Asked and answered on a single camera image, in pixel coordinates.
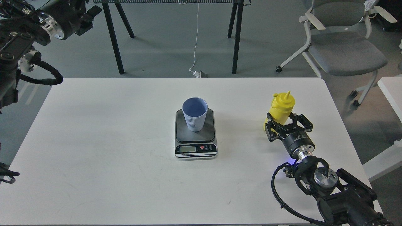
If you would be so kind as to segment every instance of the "blue cup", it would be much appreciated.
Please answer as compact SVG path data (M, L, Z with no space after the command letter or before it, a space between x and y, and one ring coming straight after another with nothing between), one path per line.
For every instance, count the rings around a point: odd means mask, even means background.
M192 97L183 103L182 110L189 130L193 132L200 131L207 116L207 102L199 97Z

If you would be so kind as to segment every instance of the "white table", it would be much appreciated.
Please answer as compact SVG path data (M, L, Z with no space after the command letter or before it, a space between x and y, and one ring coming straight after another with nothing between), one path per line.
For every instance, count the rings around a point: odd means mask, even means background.
M300 224L272 195L291 161L263 131L275 92L314 124L314 154L369 185L319 78L67 78L52 87L0 185L0 224ZM174 156L175 112L201 97L215 112L218 156ZM281 197L322 220L281 172ZM381 211L375 202L377 211Z
M402 77L382 77L378 81L378 86L402 122ZM402 166L402 141L395 141L391 147L363 165L370 181L400 166Z

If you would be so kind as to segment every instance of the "chair backrest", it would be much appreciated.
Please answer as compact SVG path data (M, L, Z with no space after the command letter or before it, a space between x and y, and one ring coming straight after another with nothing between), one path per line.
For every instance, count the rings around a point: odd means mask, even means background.
M365 0L313 0L313 14L325 27L352 26L364 16Z

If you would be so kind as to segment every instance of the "digital kitchen scale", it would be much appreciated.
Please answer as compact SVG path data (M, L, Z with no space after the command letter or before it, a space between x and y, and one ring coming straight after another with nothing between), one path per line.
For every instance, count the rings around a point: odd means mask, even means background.
M203 128L198 132L189 130L183 111L176 112L176 139L174 155L181 160L215 158L216 146L215 121L213 111L208 108Z

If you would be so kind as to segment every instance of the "chair seat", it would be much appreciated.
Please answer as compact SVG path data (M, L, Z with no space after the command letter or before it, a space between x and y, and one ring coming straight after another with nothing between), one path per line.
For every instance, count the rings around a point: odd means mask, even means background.
M309 53L328 74L352 76L384 67L384 54L356 32L312 35Z

